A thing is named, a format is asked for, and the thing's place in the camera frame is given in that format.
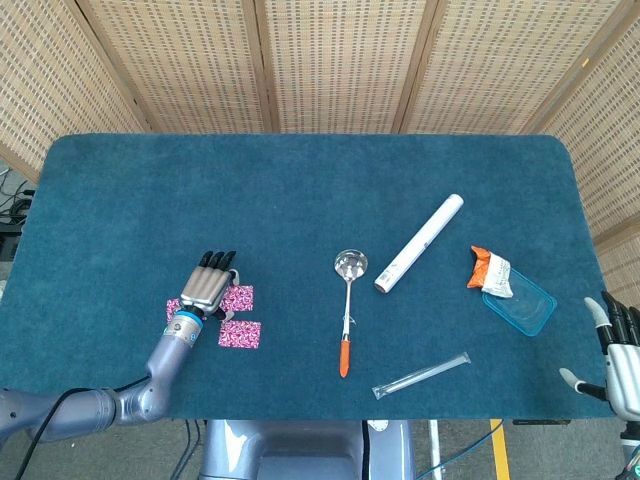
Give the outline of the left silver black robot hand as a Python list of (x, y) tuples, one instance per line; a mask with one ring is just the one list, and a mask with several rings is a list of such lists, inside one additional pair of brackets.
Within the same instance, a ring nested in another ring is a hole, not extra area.
[(200, 320), (231, 320), (235, 313), (221, 303), (226, 292), (240, 283), (238, 271), (231, 267), (235, 256), (235, 250), (205, 252), (180, 294), (180, 309)]

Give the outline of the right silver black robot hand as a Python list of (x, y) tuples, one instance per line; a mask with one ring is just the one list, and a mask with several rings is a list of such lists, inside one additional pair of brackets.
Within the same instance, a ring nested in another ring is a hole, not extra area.
[(578, 394), (607, 402), (623, 421), (639, 421), (639, 310), (626, 307), (609, 292), (601, 292), (603, 308), (591, 297), (584, 304), (591, 313), (605, 361), (606, 384), (598, 386), (560, 368), (564, 382)]

